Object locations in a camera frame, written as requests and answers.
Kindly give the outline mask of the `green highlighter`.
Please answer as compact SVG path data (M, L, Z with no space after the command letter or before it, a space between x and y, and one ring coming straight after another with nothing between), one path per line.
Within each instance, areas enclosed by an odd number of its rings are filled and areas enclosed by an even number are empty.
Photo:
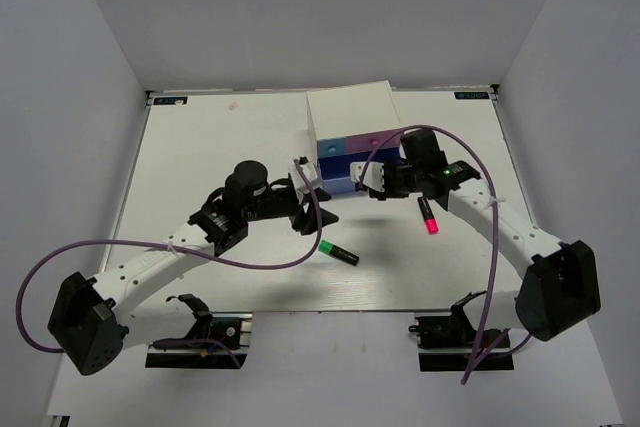
M320 242L320 244L318 246L318 250L321 253L323 253L323 254L325 254L325 255L327 255L327 256L335 259L335 260L338 260L340 262L343 262L343 263L351 265L351 266L357 266L359 261L360 261L360 258L356 254L354 254L352 252L349 252L349 251L343 249L342 247L339 247L339 246L335 245L334 243L331 243L331 242L326 241L326 240L322 240Z

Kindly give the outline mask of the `pink highlighter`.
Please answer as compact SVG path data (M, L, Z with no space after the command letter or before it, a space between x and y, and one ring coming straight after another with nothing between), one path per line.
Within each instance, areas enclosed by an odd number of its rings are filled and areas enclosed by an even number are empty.
M440 231L439 225L429 205L428 200L424 196L420 196L417 199L417 202L420 209L420 213L424 221L426 231L428 232L429 235L438 234Z

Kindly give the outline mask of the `pink drawer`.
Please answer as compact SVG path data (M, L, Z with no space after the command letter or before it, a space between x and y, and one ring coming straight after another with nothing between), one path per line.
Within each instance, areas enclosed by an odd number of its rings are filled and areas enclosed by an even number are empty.
M385 130L377 132L367 132L357 135L351 135L346 138L345 151L348 154L370 152L374 148L389 138L395 130Z

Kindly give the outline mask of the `light blue drawer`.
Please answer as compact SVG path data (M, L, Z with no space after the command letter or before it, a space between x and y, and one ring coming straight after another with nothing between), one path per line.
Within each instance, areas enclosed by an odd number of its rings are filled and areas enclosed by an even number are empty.
M346 147L346 137L320 139L317 141L317 156L319 158L342 156L346 154Z

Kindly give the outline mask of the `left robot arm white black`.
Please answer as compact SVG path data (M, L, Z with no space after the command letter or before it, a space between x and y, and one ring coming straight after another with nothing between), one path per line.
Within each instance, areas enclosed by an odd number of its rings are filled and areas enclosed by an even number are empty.
M147 300L190 270L221 261L247 237L252 222L287 218L300 235L319 236L339 220L320 206L330 198L315 165L304 157L274 182L262 163L243 161L164 242L149 243L139 256L93 277L67 277L48 330L83 376L103 370L122 350L137 345L224 351L238 366L240 321L215 317L193 294L170 295L155 308Z

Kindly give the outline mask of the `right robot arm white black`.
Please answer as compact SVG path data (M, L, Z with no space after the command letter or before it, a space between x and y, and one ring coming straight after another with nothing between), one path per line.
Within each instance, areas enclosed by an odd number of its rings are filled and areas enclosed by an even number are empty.
M449 162L433 130L413 130L400 144L397 160L352 163L357 188L378 200L418 194L436 202L489 241L492 257L504 257L521 281L514 291L498 291L490 279L484 291L452 305L459 343L475 345L488 329L523 329L549 341L600 311L595 254L585 242L567 243L520 215L497 196L485 167Z

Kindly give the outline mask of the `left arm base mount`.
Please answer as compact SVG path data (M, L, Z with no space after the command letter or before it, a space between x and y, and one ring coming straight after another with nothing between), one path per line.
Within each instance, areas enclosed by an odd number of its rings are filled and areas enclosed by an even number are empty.
M153 338L145 367L238 370L249 353L252 321L248 313L198 312L186 333Z

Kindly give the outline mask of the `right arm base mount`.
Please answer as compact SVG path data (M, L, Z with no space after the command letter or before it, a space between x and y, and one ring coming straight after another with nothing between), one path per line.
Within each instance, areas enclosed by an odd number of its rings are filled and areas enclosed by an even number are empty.
M476 332L452 314L416 317L408 332L417 341L421 372L464 372ZM476 371L512 371L513 357L508 336L476 367Z

